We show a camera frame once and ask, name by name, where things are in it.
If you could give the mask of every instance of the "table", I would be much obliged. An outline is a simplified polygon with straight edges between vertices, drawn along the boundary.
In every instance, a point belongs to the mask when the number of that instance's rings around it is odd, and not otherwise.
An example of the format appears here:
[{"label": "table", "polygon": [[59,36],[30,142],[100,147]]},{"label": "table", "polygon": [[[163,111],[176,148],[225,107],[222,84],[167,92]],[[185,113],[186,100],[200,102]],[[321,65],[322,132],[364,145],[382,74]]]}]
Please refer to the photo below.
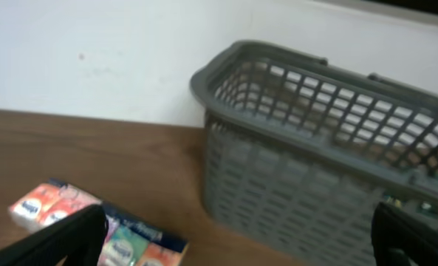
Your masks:
[{"label": "table", "polygon": [[299,265],[206,214],[204,140],[203,129],[0,111],[0,248],[27,236],[8,206],[54,177],[188,239],[183,266]]}]

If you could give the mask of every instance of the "gray plastic basket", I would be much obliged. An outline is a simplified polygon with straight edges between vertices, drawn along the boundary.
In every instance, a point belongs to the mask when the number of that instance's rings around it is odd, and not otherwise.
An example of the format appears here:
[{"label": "gray plastic basket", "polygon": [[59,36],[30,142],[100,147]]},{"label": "gray plastic basket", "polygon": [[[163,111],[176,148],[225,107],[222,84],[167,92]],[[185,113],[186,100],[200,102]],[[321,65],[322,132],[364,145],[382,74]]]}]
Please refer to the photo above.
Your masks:
[{"label": "gray plastic basket", "polygon": [[191,79],[206,107],[204,203],[313,265],[374,265],[380,201],[438,231],[438,96],[235,43]]}]

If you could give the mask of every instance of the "white wall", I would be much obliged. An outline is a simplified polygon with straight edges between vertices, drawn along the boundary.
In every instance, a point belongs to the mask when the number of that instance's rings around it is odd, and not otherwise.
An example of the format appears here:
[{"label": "white wall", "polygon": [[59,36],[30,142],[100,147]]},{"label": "white wall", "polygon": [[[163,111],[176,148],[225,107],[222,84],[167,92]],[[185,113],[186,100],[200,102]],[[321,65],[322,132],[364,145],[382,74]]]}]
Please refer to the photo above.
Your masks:
[{"label": "white wall", "polygon": [[192,74],[253,38],[438,93],[438,27],[304,0],[0,0],[0,109],[202,125]]}]

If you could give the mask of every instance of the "basket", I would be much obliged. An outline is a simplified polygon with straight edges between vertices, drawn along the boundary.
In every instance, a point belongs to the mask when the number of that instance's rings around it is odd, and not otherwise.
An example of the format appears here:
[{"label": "basket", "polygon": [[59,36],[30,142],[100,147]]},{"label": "basket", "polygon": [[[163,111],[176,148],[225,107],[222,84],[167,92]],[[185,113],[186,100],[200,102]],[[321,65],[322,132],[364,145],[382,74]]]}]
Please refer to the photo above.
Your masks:
[{"label": "basket", "polygon": [[204,205],[311,265],[374,265],[376,205],[438,231],[438,96],[240,41],[191,79],[207,109]]}]

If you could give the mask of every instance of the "wooden table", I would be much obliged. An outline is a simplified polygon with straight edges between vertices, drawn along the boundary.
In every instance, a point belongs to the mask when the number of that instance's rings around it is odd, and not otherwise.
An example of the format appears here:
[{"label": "wooden table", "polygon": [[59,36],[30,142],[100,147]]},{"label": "wooden table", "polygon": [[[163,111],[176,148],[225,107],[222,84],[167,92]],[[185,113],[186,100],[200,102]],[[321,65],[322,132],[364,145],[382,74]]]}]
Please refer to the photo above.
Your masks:
[{"label": "wooden table", "polygon": [[27,236],[8,206],[55,177],[188,239],[183,266],[299,265],[205,213],[204,138],[202,129],[0,111],[0,248]]}]

